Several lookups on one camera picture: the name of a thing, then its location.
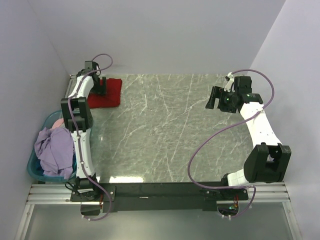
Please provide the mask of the red t-shirt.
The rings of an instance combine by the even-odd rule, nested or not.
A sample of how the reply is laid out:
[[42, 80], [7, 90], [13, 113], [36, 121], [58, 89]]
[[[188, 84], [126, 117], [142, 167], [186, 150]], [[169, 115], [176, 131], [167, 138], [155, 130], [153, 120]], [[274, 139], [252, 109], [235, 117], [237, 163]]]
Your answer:
[[116, 108], [121, 104], [122, 79], [108, 78], [105, 80], [105, 94], [90, 93], [87, 102], [90, 109]]

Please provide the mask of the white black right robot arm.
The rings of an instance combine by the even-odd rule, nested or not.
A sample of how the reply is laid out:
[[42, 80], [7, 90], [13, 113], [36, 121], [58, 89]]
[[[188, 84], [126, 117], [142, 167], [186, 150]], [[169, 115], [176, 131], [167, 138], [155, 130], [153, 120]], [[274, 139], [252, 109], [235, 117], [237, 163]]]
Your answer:
[[249, 76], [233, 77], [225, 87], [214, 86], [205, 107], [218, 108], [226, 113], [240, 113], [246, 121], [253, 145], [243, 168], [222, 178], [219, 187], [222, 198], [232, 199], [237, 194], [238, 186], [283, 181], [292, 151], [274, 133], [264, 111], [262, 97], [252, 92]]

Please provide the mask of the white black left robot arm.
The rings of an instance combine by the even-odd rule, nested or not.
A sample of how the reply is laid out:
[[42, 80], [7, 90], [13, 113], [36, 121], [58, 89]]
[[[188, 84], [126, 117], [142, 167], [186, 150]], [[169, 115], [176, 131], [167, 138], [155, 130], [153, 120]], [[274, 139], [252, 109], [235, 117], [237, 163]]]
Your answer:
[[91, 157], [90, 134], [94, 120], [88, 104], [91, 90], [100, 84], [99, 71], [98, 63], [86, 61], [84, 69], [76, 75], [74, 89], [60, 101], [64, 125], [74, 143], [76, 179], [73, 191], [81, 193], [88, 201], [94, 201], [100, 195]]

